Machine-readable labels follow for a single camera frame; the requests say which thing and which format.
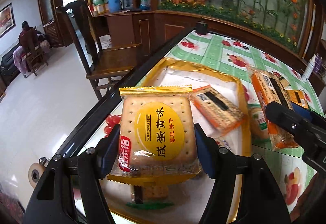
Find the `orange cracker pack with barcode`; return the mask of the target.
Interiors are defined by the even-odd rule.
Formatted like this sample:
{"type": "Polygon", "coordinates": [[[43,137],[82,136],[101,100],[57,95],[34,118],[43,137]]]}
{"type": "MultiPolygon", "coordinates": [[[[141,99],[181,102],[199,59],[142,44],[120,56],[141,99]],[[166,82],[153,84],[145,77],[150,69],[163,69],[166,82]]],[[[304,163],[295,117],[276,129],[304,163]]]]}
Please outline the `orange cracker pack with barcode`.
{"type": "Polygon", "coordinates": [[[272,149],[298,148],[294,136],[280,126],[283,112],[292,111],[292,103],[279,79],[258,68],[248,69],[252,86],[264,114],[272,149]]]}

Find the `orange cracker pack in box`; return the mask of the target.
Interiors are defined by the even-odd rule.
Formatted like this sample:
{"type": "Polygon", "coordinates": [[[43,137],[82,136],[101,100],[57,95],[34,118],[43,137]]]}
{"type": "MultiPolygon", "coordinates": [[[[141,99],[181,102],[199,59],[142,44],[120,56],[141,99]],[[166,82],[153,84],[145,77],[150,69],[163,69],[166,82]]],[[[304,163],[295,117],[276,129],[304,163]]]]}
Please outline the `orange cracker pack in box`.
{"type": "Polygon", "coordinates": [[[210,85],[194,89],[190,100],[221,135],[226,135],[247,120],[247,116],[234,103],[210,85]]]}

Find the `small black cup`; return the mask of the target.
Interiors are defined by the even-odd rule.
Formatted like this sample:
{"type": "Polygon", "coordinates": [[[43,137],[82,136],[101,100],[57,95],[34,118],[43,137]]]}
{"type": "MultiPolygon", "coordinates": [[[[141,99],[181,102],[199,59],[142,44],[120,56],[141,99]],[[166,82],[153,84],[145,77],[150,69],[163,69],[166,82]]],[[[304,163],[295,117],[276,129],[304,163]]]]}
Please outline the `small black cup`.
{"type": "Polygon", "coordinates": [[[195,26],[195,31],[198,35],[208,34],[208,24],[204,22],[197,22],[195,26]]]}

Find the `seated person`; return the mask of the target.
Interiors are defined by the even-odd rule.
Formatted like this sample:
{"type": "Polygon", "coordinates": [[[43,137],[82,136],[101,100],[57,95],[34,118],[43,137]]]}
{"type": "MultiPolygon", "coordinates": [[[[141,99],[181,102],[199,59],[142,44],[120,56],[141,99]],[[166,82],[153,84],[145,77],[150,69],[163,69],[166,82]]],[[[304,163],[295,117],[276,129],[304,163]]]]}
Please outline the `seated person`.
{"type": "Polygon", "coordinates": [[[28,72],[36,75],[39,66],[48,65],[50,43],[46,35],[24,21],[18,40],[19,47],[13,52],[14,65],[24,78],[28,72]]]}

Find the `yellow orange snack pack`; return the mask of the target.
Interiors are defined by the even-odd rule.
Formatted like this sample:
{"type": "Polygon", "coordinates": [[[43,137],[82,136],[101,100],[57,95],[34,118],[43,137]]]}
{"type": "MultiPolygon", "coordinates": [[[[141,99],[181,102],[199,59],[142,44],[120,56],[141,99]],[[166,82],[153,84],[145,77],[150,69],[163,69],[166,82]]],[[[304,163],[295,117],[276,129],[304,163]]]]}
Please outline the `yellow orange snack pack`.
{"type": "Polygon", "coordinates": [[[297,104],[302,108],[309,109],[308,102],[302,91],[288,89],[286,92],[292,103],[297,104]]]}

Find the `yellow cardboard box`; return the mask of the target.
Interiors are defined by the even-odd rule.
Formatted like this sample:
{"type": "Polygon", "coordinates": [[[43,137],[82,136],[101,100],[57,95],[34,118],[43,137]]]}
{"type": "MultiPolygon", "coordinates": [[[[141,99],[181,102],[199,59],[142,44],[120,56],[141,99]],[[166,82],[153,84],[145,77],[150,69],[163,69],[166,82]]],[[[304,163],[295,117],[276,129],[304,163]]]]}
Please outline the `yellow cardboard box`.
{"type": "Polygon", "coordinates": [[[213,190],[195,124],[210,144],[251,151],[241,81],[193,62],[163,58],[141,85],[120,90],[118,154],[103,184],[117,215],[138,223],[198,223],[213,190]]]}

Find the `green snack bag on cabinet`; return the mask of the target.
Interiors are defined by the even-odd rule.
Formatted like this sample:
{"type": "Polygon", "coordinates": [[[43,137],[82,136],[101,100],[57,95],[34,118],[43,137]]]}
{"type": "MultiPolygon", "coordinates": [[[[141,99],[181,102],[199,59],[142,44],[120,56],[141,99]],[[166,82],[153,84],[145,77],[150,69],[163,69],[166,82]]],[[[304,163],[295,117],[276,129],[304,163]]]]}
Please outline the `green snack bag on cabinet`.
{"type": "Polygon", "coordinates": [[[97,12],[98,14],[105,12],[105,4],[103,0],[90,0],[93,12],[97,12]]]}

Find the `wooden sideboard cabinet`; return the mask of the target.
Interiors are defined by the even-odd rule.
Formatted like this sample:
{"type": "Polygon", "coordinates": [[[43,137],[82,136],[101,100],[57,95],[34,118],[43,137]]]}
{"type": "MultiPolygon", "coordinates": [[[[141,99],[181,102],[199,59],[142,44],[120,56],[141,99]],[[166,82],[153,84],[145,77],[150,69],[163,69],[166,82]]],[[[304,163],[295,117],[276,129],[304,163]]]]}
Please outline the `wooden sideboard cabinet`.
{"type": "Polygon", "coordinates": [[[100,36],[110,35],[113,47],[140,44],[144,55],[158,48],[152,11],[105,12],[94,15],[93,21],[100,36]]]}

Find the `framed painting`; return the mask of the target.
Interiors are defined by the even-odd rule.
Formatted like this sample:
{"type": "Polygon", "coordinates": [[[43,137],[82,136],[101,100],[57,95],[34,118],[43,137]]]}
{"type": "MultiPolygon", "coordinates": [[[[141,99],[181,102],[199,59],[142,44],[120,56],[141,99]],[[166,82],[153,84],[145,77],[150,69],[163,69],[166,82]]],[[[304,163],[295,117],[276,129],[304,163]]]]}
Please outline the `framed painting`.
{"type": "Polygon", "coordinates": [[[3,7],[0,11],[0,38],[15,27],[12,3],[3,7]]]}

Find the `salted egg yolk biscuit pack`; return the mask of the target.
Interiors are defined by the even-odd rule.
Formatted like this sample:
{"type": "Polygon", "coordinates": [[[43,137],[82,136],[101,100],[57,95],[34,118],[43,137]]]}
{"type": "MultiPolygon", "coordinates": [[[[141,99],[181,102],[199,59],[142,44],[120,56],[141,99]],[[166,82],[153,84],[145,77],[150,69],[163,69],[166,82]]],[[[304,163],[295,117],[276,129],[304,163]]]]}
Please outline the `salted egg yolk biscuit pack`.
{"type": "Polygon", "coordinates": [[[124,87],[118,154],[107,179],[173,185],[199,174],[191,85],[124,87]]]}

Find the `white spray bottle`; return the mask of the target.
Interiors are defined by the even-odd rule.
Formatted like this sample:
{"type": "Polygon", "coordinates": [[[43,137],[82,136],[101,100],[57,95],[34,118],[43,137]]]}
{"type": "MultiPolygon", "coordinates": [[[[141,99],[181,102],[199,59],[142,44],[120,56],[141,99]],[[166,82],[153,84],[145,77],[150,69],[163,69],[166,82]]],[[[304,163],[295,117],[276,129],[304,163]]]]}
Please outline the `white spray bottle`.
{"type": "Polygon", "coordinates": [[[304,70],[304,73],[302,74],[302,81],[307,82],[310,75],[313,72],[314,66],[316,63],[316,54],[313,55],[313,57],[309,60],[308,65],[306,69],[304,70]]]}

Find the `wooden chair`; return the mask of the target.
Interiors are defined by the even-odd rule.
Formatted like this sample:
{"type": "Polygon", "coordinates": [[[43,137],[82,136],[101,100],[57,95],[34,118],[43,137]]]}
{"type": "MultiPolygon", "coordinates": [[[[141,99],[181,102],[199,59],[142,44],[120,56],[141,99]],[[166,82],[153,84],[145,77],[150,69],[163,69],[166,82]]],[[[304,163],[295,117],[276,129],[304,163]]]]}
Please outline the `wooden chair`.
{"type": "Polygon", "coordinates": [[[56,12],[62,15],[70,36],[74,42],[78,55],[98,100],[102,99],[101,90],[110,90],[116,84],[115,77],[124,77],[133,68],[145,60],[141,44],[128,44],[104,49],[98,34],[91,12],[86,1],[70,2],[66,6],[56,7],[56,12]],[[88,55],[92,59],[89,64],[83,51],[80,40],[66,11],[70,9],[74,15],[77,27],[84,39],[88,55]]]}

